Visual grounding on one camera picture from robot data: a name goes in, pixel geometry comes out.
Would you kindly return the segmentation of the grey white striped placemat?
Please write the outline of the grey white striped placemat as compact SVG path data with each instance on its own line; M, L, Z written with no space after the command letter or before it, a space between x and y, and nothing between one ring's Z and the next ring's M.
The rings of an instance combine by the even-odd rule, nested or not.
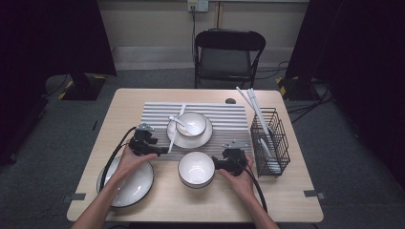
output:
M244 151L253 156L250 130L246 120L245 106L225 103L180 103L180 102L146 102L140 123L149 124L152 136L158 140L158 147L168 147L171 143L166 130L169 116L178 116L180 112L193 112L206 116L212 123L213 134L203 146L183 149L173 144L167 155L160 160L178 161L191 152L203 152L209 156L222 158L223 145L232 141L246 143Z

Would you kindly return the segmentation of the grey floor tape piece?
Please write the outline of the grey floor tape piece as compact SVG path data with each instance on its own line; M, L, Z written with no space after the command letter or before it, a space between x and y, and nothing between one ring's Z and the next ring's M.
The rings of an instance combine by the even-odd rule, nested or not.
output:
M326 195L323 192L317 192L316 190L305 190L304 195L306 198L318 198L318 199L326 198Z
M85 193L74 193L68 196L65 196L62 199L63 203L71 203L73 200L84 200L86 197Z

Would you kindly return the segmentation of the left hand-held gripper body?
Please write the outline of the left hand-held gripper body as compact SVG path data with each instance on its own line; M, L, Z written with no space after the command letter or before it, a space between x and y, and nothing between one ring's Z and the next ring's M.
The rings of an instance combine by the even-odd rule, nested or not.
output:
M130 139L128 146L137 156L146 156L149 154L158 154L159 151L151 146L149 140L152 136L153 128L146 123L137 126L134 136Z

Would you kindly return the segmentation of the black wire basket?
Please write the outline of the black wire basket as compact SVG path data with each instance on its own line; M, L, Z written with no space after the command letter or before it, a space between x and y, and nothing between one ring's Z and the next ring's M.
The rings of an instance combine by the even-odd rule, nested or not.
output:
M271 131L271 135L266 135L263 127L259 121L257 115L254 115L252 124L250 127L251 140L253 144L253 153L256 161L257 175L261 176L272 176L279 177L283 174L288 164L290 163L290 158L288 154L288 140L284 129L284 123L282 119L278 116L275 108L263 108L262 114L264 116L265 122ZM273 156L279 162L281 166L281 172L279 174L273 174L265 163L265 152L258 142L262 138Z

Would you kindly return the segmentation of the grey round floor base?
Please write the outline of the grey round floor base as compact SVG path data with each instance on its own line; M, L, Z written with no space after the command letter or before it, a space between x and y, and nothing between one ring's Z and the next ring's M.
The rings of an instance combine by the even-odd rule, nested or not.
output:
M60 74L51 76L46 80L45 90L43 94L45 98L58 98L65 92L66 87L72 81L69 74Z

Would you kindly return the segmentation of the white plate with black rim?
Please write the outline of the white plate with black rim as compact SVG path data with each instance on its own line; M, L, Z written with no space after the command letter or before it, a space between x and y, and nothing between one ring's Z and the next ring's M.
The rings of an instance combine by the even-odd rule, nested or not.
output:
M118 187L111 206L123 208L141 201L151 190L154 183L154 169L150 162L144 162Z
M213 134L211 121L206 116L203 115L203 117L206 121L206 129L201 135L197 136L185 136L180 134L176 129L176 122L170 120L166 130L169 140L183 149L193 149L203 146L209 141Z

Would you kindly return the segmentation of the white ceramic spoon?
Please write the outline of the white ceramic spoon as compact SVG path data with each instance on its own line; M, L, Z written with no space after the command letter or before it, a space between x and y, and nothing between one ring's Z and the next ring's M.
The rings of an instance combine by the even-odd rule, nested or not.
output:
M260 138L258 142L260 143L265 152L265 163L267 167L273 174L279 174L281 172L281 166L279 162L276 160L276 158L273 156L273 153L268 148L266 142L262 138Z
M195 122L182 120L172 115L169 117L169 119L181 125L181 127L179 128L179 132L182 133L183 135L199 135L202 132L200 126L197 125Z

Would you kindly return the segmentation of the black folding chair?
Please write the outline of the black folding chair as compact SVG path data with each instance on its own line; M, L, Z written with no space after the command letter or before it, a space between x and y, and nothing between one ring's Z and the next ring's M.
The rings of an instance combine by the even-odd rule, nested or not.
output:
M256 31L208 29L194 41L194 87L202 79L254 85L266 39Z

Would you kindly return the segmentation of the black curtain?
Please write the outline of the black curtain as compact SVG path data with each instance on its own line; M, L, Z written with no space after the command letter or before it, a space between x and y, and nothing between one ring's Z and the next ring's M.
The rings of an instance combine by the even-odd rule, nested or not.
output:
M97 0L0 0L0 165L46 106L46 80L71 73L117 73Z
M405 0L309 0L286 77L328 81L405 189Z

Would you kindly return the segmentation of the person's left hand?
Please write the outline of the person's left hand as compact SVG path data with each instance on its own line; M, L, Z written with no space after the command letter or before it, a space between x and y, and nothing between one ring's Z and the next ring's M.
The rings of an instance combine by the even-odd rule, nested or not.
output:
M132 152L131 148L128 145L126 145L125 148L123 149L121 160L116 169L116 173L121 178L127 178L134 171L136 171L136 169L140 165L142 165L143 163L148 162L150 160L153 160L157 157L158 157L157 154L149 154L146 156L137 156Z

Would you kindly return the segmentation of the person's right hand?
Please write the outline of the person's right hand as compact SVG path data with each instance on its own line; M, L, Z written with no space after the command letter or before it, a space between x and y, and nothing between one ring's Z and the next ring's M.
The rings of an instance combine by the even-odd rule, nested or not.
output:
M251 202L252 200L256 200L253 191L253 180L247 172L242 172L237 177L232 176L224 169L220 169L219 173L230 182L232 190L241 201Z

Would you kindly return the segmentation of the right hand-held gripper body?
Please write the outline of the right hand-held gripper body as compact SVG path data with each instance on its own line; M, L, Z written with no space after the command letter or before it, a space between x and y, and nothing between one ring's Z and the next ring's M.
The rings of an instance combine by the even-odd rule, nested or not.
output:
M235 177L240 175L247 165L244 151L247 144L232 141L230 143L225 143L223 147L224 150L222 155L224 159L221 161L221 168L225 169Z

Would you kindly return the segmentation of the white bowl with black rim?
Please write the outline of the white bowl with black rim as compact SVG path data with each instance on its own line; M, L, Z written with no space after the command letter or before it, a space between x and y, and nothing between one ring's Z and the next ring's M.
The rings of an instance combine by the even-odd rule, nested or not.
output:
M203 182L203 183L192 183L192 182L188 182L188 181L186 181L186 180L181 179L181 183L182 183L183 185L185 185L185 186L188 187L188 188L192 188L192 189L202 189L202 188L205 188L205 187L207 187L208 185L210 185L211 182L212 182L212 179L210 179L210 180L208 180L208 181L206 181L206 182Z
M206 121L202 114L188 112L180 115L178 120L182 122L176 123L177 131L185 136L201 135L206 129Z
M192 152L181 158L178 172L180 179L192 183L203 183L213 179L214 162L204 153Z

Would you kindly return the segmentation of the white wall socket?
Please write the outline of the white wall socket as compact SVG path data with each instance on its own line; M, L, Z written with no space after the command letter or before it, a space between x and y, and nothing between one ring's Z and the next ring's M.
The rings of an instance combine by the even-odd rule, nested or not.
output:
M187 10L189 12L208 12L208 0L187 0Z

